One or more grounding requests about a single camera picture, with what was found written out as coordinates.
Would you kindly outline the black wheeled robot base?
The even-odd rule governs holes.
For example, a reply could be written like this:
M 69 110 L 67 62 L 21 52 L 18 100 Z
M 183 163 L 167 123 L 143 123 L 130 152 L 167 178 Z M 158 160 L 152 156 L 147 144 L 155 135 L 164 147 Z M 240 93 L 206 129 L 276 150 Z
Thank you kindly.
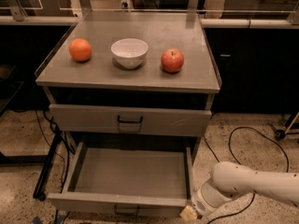
M 282 128 L 276 128 L 272 126 L 275 138 L 277 140 L 283 140 L 290 135 L 299 134 L 299 111 L 292 112 Z

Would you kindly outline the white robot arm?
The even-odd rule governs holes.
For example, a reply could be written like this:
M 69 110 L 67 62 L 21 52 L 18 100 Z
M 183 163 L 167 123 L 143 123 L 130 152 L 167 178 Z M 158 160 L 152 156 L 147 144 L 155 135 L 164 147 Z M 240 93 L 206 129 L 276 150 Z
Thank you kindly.
M 213 166 L 210 178 L 200 186 L 179 214 L 185 221 L 209 216 L 226 203 L 249 193 L 299 207 L 299 174 L 252 170 L 221 161 Z

